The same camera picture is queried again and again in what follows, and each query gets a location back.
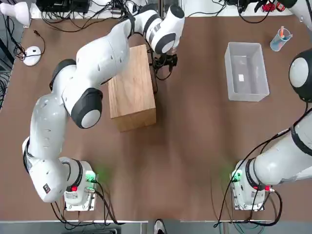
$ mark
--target plastic cup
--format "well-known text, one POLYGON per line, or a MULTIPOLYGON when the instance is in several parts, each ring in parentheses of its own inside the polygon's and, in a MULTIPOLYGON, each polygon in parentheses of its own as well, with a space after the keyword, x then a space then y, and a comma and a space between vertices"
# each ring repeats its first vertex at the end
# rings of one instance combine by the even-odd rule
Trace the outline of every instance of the plastic cup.
POLYGON ((286 42, 288 42, 291 38, 292 35, 291 33, 284 28, 284 36, 281 37, 281 29, 278 30, 277 34, 273 38, 273 40, 270 43, 270 47, 273 51, 280 51, 281 48, 285 45, 286 42))

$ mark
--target robotic arm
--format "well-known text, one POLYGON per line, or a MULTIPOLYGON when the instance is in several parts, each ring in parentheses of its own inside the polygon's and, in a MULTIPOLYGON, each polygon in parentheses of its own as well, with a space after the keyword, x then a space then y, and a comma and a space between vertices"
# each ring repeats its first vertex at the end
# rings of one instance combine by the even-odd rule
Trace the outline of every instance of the robotic arm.
MULTIPOLYGON (((279 2, 312 29, 311 0, 279 0, 279 2)), ((312 49, 301 52, 293 59, 289 79, 299 97, 304 102, 311 103, 312 49)), ((309 109, 288 130, 286 136, 269 150, 256 158, 237 164, 232 173, 234 177, 232 193, 236 210, 253 208, 257 211, 264 202, 266 185, 312 178, 311 111, 312 109, 309 109)))
POLYGON ((184 26, 184 12, 171 6, 166 18, 143 7, 139 14, 114 26, 111 32, 79 49, 76 61, 60 62, 50 83, 51 93, 36 102, 30 136, 22 145, 24 166, 44 202, 63 194, 70 206, 81 206, 90 197, 94 172, 85 161, 59 158, 68 117, 80 128, 91 128, 100 119, 103 94, 100 85, 122 71, 129 60, 128 38, 139 33, 157 54, 176 49, 184 26))

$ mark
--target shoe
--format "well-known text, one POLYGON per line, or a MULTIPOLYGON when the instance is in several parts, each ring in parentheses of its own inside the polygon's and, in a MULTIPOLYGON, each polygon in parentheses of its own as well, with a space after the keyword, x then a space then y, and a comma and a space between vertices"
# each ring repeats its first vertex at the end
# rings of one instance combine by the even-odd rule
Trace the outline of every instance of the shoe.
POLYGON ((166 229, 162 219, 157 219, 154 225, 154 234, 166 234, 166 229))

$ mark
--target clear plastic bin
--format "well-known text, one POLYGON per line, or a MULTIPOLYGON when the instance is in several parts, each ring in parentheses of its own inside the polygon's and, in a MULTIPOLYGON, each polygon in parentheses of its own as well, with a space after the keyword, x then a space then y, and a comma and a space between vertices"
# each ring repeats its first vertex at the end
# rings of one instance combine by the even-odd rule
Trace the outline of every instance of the clear plastic bin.
POLYGON ((269 95, 259 43, 229 42, 224 59, 229 100, 260 101, 269 95))

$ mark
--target brown table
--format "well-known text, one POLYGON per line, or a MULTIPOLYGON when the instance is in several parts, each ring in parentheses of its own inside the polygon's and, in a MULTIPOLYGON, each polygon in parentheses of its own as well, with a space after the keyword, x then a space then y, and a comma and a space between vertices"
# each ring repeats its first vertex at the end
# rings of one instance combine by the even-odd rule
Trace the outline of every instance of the brown table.
MULTIPOLYGON (((23 167, 21 144, 29 136, 35 102, 49 93, 48 84, 57 63, 74 59, 80 47, 106 35, 114 23, 108 20, 78 33, 62 33, 33 20, 30 29, 25 29, 22 45, 42 46, 32 31, 36 29, 46 41, 46 51, 34 67, 16 60, 0 114, 0 220, 56 219, 23 167)), ((61 25, 73 29, 70 22, 61 25)), ((144 42, 139 36, 130 41, 131 46, 144 42)), ((97 172, 105 169, 119 220, 216 220, 212 199, 218 215, 223 198, 221 181, 225 187, 237 161, 302 115, 305 105, 289 84, 288 69, 293 57, 309 45, 307 29, 294 16, 268 17, 265 23, 256 25, 237 17, 186 19, 178 67, 169 79, 158 82, 157 124, 118 132, 109 117, 104 85, 101 120, 88 130, 79 129, 69 120, 61 155, 87 160, 97 172), (294 37, 276 53, 269 42, 281 25, 294 37), (270 95, 262 101, 228 100, 224 53, 229 41, 261 43, 270 87, 270 95)), ((312 220, 309 180, 276 189, 283 197, 283 220, 312 220)), ((97 211, 82 212, 79 218, 103 219, 102 209, 97 200, 97 211)), ((234 219, 248 215, 235 212, 234 219)), ((76 219, 78 213, 66 217, 76 219)), ((274 219, 271 204, 254 218, 274 219)), ((222 219, 229 220, 226 209, 222 219)))

